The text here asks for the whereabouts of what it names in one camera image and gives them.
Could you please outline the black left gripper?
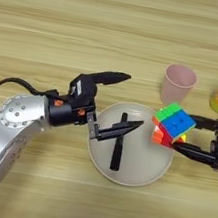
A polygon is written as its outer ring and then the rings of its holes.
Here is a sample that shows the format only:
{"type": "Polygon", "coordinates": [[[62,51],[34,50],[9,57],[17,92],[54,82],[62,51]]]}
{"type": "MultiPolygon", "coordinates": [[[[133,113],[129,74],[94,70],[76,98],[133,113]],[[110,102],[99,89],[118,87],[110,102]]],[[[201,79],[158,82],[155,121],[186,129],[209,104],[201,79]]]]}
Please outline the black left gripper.
{"type": "MultiPolygon", "coordinates": [[[[121,72],[96,72],[87,75],[86,81],[93,84],[111,85],[127,81],[131,76],[121,72]]],[[[96,106],[93,99],[79,102],[77,99],[65,95],[58,99],[51,98],[48,101],[48,121],[53,127],[66,125],[85,125],[87,124],[90,139],[104,141],[124,136],[132,132],[143,124],[142,121],[126,121],[115,123],[110,128],[99,129],[96,123],[96,106]]]]}

